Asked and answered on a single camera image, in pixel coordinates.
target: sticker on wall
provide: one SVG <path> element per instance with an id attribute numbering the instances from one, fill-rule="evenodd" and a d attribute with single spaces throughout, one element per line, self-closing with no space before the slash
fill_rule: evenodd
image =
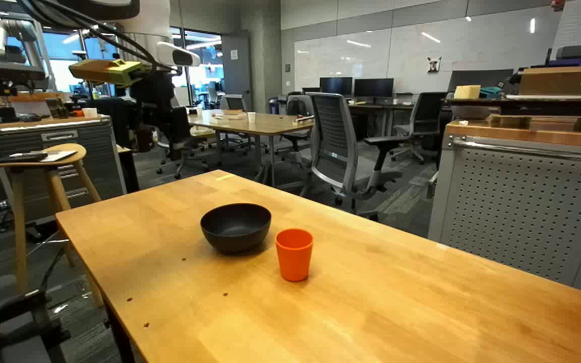
<path id="1" fill-rule="evenodd" d="M 429 61 L 429 71 L 427 71 L 427 73 L 438 73 L 438 70 L 441 69 L 441 59 L 443 59 L 443 57 L 439 57 L 438 60 L 432 60 L 427 57 L 427 60 Z"/>

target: cardboard box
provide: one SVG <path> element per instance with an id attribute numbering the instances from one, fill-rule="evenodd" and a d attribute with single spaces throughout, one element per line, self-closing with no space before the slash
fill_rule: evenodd
<path id="1" fill-rule="evenodd" d="M 581 67 L 526 69 L 519 95 L 581 96 Z"/>

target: white cup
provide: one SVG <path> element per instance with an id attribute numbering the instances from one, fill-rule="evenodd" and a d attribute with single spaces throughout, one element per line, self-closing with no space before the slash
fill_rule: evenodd
<path id="1" fill-rule="evenodd" d="M 97 108 L 83 108 L 82 112 L 85 117 L 97 117 Z"/>

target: wooden stool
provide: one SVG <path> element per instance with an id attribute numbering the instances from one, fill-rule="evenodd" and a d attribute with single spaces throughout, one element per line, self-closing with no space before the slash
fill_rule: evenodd
<path id="1" fill-rule="evenodd" d="M 64 191 L 64 186 L 62 184 L 62 179 L 57 173 L 57 167 L 63 165 L 73 165 L 73 168 L 78 172 L 80 180 L 87 188 L 88 193 L 94 202 L 99 202 L 100 195 L 95 190 L 95 186 L 89 179 L 88 174 L 83 166 L 82 158 L 87 155 L 87 149 L 82 145 L 76 143 L 65 143 L 62 145 L 56 145 L 44 149 L 44 152 L 54 152 L 54 151 L 76 151 L 75 154 L 58 161 L 41 163 L 2 163 L 0 168 L 9 168 L 10 178 L 12 180 L 12 205 L 13 205 L 13 215 L 15 217 L 15 244 L 16 244 L 16 274 L 17 274 L 17 287 L 19 292 L 28 292 L 28 268 L 26 267 L 26 220 L 24 211 L 24 171 L 30 168 L 39 168 L 43 170 L 46 177 L 46 184 L 48 186 L 48 195 L 53 202 L 53 208 L 55 212 L 66 211 L 71 209 L 71 204 L 69 204 L 69 199 L 67 199 L 67 194 Z M 67 242 L 65 246 L 65 255 L 69 260 L 69 265 L 74 266 L 75 261 L 75 250 L 71 242 Z M 93 293 L 93 299 L 96 306 L 102 306 L 103 301 L 100 295 L 100 291 L 97 288 L 97 284 L 93 280 L 91 273 L 85 266 L 85 271 L 87 273 L 87 279 L 91 291 Z"/>

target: door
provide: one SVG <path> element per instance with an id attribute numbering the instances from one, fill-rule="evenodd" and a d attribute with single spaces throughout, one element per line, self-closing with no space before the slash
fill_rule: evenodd
<path id="1" fill-rule="evenodd" d="M 252 110 L 250 34 L 222 34 L 221 42 L 225 93 L 242 95 L 247 110 Z"/>

